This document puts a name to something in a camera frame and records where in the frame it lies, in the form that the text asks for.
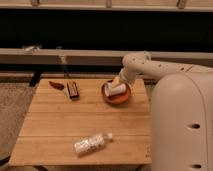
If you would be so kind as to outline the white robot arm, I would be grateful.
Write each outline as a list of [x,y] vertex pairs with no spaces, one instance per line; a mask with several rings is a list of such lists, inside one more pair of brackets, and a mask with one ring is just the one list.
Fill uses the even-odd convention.
[[117,81],[157,81],[150,102],[151,170],[213,171],[213,67],[126,54]]

